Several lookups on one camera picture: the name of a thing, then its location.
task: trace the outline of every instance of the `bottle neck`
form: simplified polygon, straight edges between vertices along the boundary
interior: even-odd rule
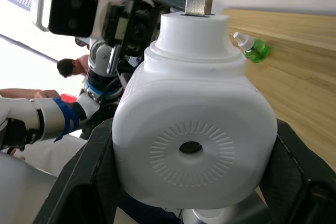
[[[145,70],[174,74],[244,74],[245,57],[228,35],[229,17],[161,17],[157,41],[145,51]]]

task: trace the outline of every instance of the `white plastic bottle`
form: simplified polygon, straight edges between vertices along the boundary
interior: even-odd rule
[[[118,175],[135,199],[218,209],[258,186],[277,133],[275,114],[244,75],[228,16],[162,16],[112,126]]]

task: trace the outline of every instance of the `camera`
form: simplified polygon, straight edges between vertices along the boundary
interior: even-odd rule
[[[48,29],[53,34],[90,37],[98,0],[51,0]]]

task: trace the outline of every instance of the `circular embossed pattern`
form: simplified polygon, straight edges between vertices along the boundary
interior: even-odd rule
[[[218,156],[207,169],[197,173],[181,173],[174,169],[166,158],[166,151],[174,140],[187,134],[197,134],[209,144],[216,144]],[[153,170],[167,183],[180,187],[206,186],[225,176],[235,158],[234,143],[220,128],[206,122],[190,121],[176,124],[158,135],[150,149],[150,162]]]

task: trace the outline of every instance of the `green liquid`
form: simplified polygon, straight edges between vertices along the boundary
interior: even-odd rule
[[[247,59],[254,63],[263,61],[269,52],[269,47],[261,39],[256,39],[253,47],[244,52]]]

